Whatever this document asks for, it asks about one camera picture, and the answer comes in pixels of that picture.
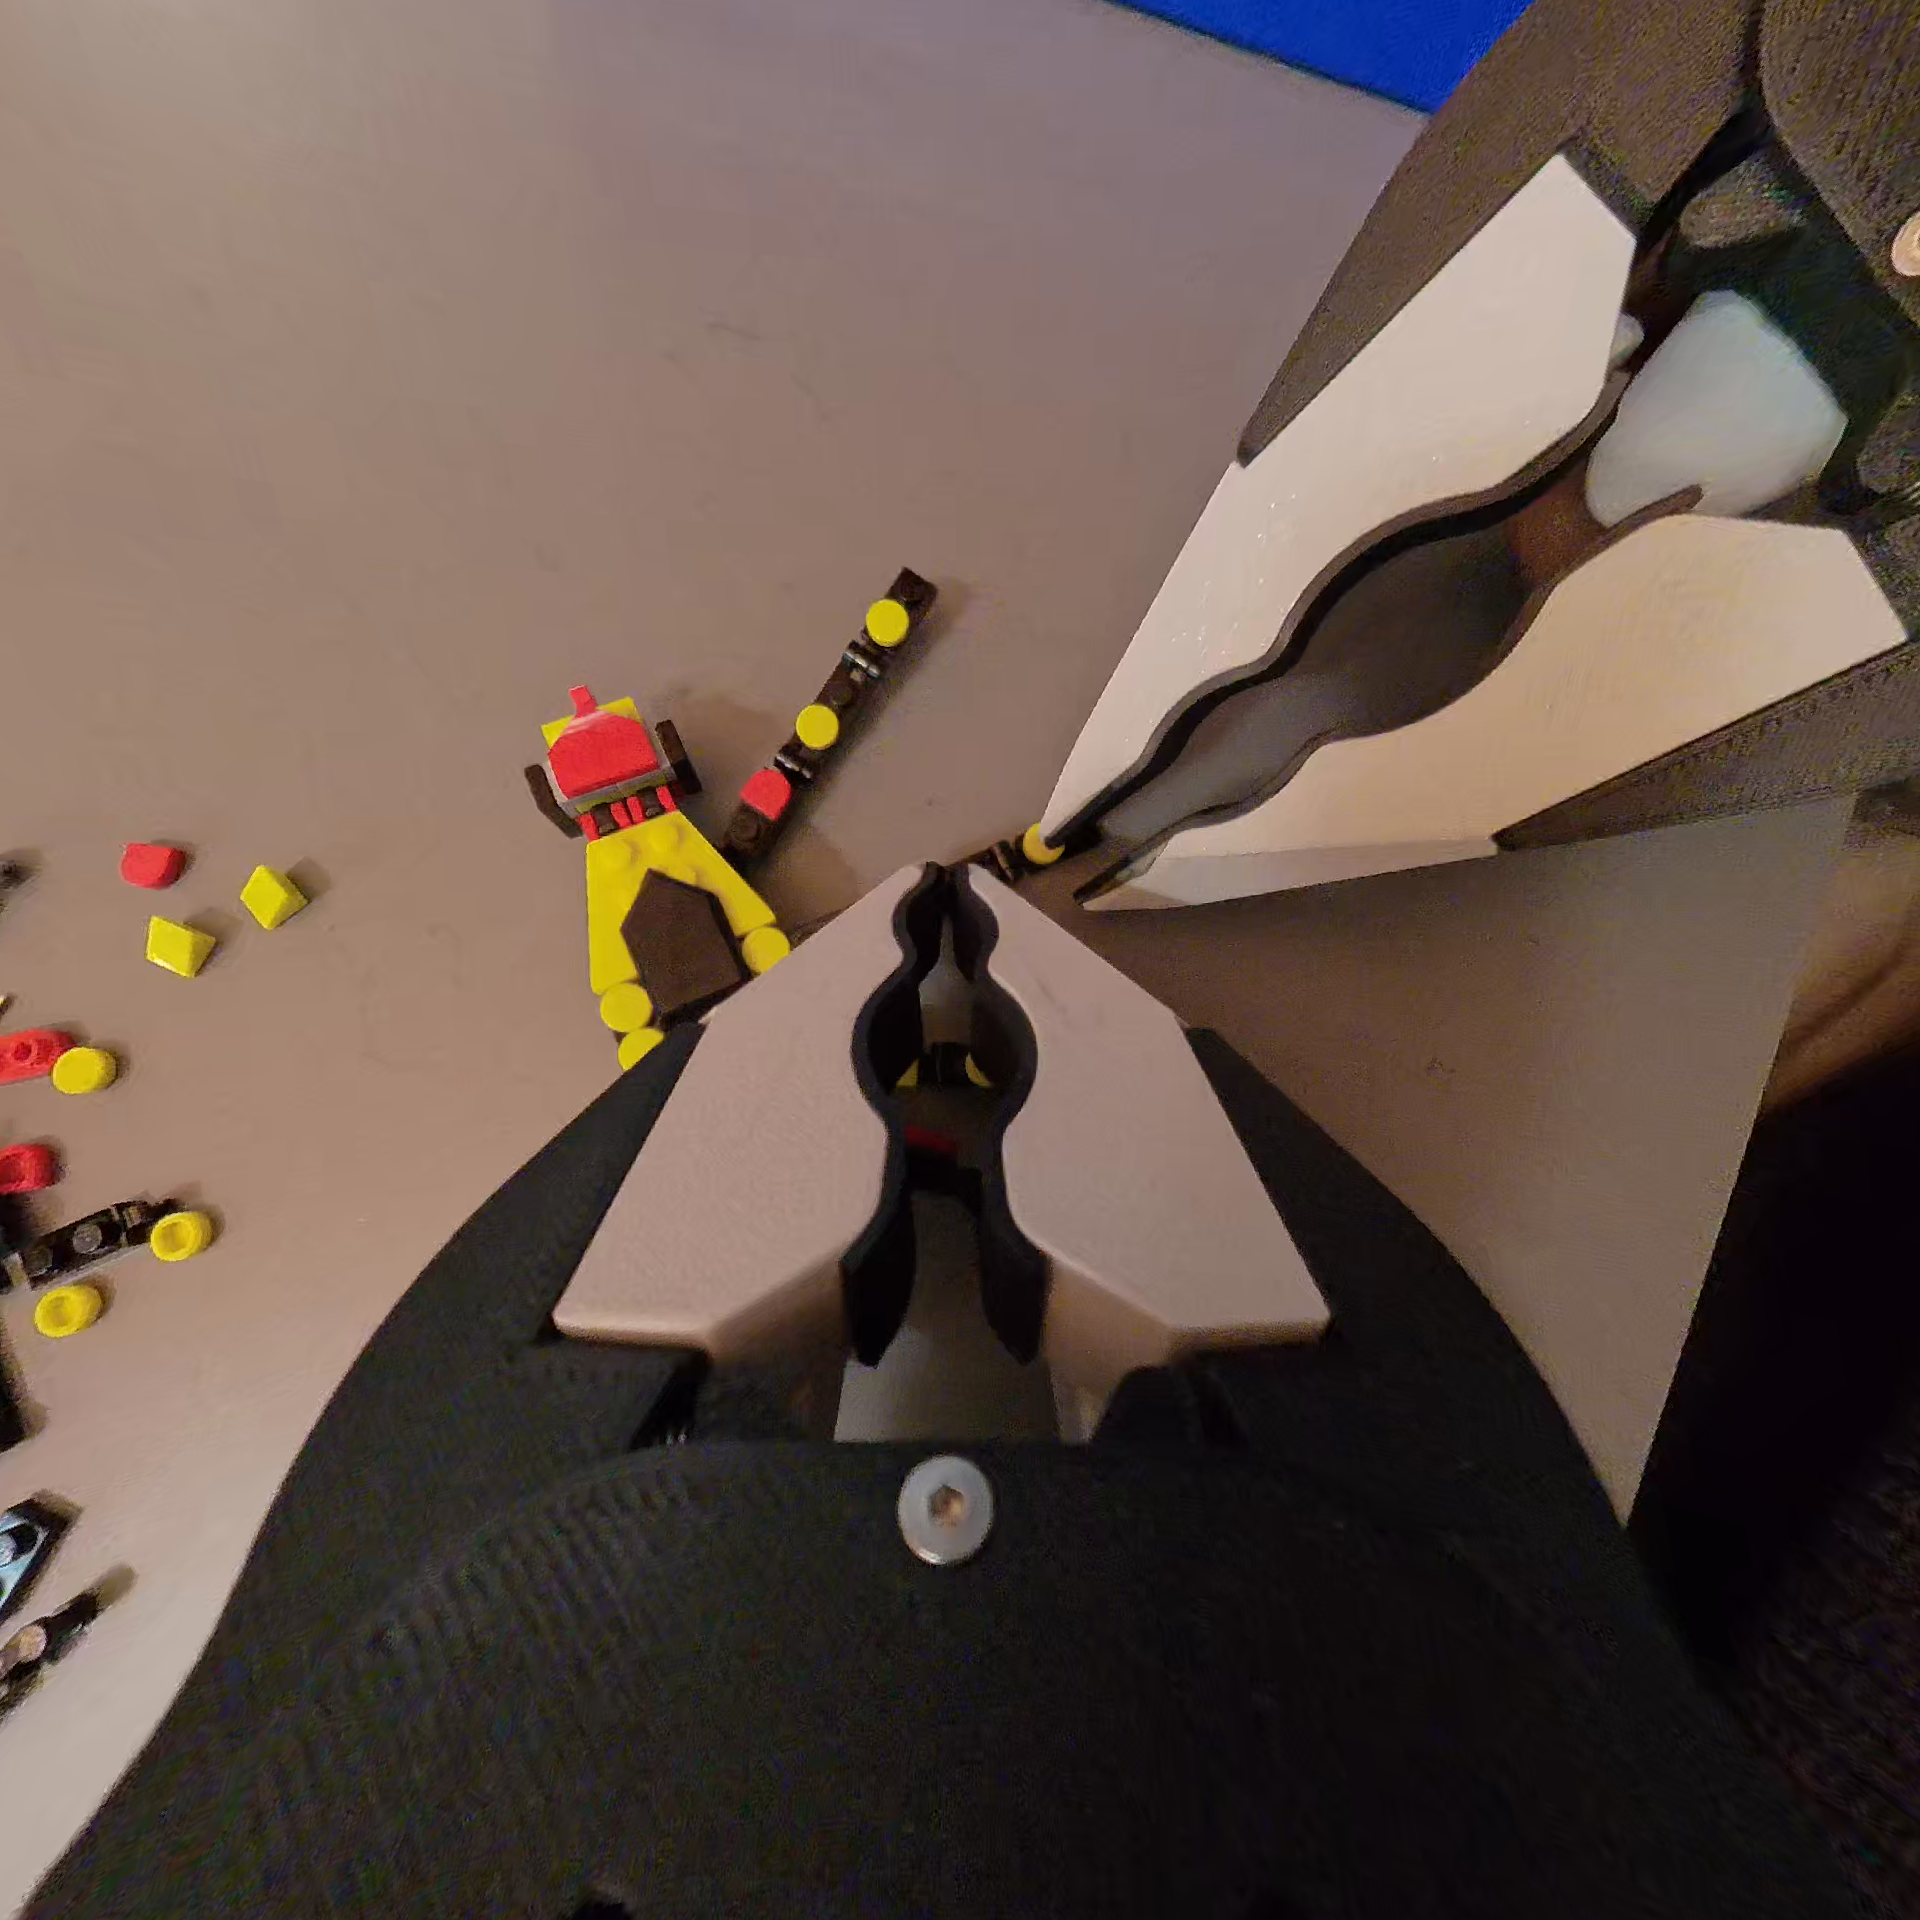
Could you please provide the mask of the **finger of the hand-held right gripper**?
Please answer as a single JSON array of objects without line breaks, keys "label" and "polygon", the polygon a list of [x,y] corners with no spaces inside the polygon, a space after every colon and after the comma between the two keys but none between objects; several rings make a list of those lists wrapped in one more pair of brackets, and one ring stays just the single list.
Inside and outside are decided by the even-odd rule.
[{"label": "finger of the hand-held right gripper", "polygon": [[1194,701],[1267,663],[1308,594],[1481,502],[1599,408],[1636,239],[1552,156],[1264,447],[1223,471],[1041,815],[1066,838]]},{"label": "finger of the hand-held right gripper", "polygon": [[[1255,766],[1220,799],[1146,832],[1082,891],[1094,909],[1162,909],[1494,856],[1497,832],[1647,762],[1875,663],[1897,615],[1838,531],[1766,518],[1843,444],[1838,386],[1752,294],[1710,291],[1639,373],[1615,364],[1596,413],[1481,502],[1385,533],[1334,568],[1275,654],[1202,692],[1139,774],[1073,822],[1169,774],[1208,715],[1274,688]],[[1348,576],[1476,541],[1576,471],[1599,533],[1554,559],[1488,630],[1444,603],[1391,650],[1346,652],[1328,619]]]}]

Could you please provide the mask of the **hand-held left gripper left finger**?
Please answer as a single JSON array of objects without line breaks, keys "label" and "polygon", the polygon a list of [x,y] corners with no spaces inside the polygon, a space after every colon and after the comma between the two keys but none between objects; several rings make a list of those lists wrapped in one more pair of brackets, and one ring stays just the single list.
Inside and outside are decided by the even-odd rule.
[{"label": "hand-held left gripper left finger", "polygon": [[558,1307],[570,1338],[876,1364],[916,1269],[897,1088],[947,876],[872,888],[703,1023]]}]

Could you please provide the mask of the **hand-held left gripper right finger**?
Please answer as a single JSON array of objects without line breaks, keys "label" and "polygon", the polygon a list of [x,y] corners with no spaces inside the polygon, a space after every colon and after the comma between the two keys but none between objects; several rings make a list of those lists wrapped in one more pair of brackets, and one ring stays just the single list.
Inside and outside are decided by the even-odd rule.
[{"label": "hand-held left gripper right finger", "polygon": [[982,1291],[1059,1396],[1194,1354],[1315,1341],[1331,1307],[1178,1014],[982,868],[954,955],[999,1047]]}]

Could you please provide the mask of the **black yellow red lego model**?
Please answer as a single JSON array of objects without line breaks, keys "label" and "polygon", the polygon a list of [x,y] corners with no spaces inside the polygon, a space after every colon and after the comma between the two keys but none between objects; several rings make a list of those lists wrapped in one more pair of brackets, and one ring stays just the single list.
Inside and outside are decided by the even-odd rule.
[{"label": "black yellow red lego model", "polygon": [[682,731],[635,699],[568,690],[523,768],[542,815],[584,847],[588,983],[620,1069],[691,1031],[782,962],[794,940],[756,874],[804,797],[850,754],[862,714],[910,654],[940,588],[904,566],[876,596],[782,746],[753,770],[721,834],[689,812],[704,791]]}]

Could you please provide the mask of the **pile of loose lego pieces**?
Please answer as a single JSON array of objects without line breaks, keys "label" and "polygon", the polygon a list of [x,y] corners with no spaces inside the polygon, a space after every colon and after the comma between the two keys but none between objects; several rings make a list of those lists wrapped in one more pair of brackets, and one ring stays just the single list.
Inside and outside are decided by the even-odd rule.
[{"label": "pile of loose lego pieces", "polygon": [[[3,1038],[6,1088],[47,1083],[80,1098],[105,1091],[118,1059],[56,1026],[28,1026]],[[218,1236],[214,1216],[174,1198],[128,1198],[38,1232],[16,1205],[62,1180],[59,1152],[41,1140],[6,1143],[6,1293],[33,1296],[33,1326],[62,1340],[91,1331],[108,1310],[100,1272],[130,1254],[166,1264],[199,1258]],[[10,1718],[78,1645],[110,1604],[104,1581],[56,1606],[33,1612],[40,1583],[78,1525],[78,1508],[52,1494],[26,1494],[3,1514],[3,1714]]]}]

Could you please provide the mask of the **blue plastic bin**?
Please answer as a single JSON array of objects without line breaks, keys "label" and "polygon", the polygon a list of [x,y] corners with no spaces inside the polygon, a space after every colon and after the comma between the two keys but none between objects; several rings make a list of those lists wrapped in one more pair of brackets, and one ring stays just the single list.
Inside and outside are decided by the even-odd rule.
[{"label": "blue plastic bin", "polygon": [[1123,2],[1182,32],[1435,111],[1530,2]]}]

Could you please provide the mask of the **person's black knit clothing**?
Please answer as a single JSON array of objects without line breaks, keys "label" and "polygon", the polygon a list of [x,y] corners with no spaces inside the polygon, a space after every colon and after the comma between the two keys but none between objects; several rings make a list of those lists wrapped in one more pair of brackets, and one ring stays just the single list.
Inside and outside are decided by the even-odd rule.
[{"label": "person's black knit clothing", "polygon": [[1871,1915],[1918,1915],[1918,1059],[1766,1115],[1630,1533]]}]

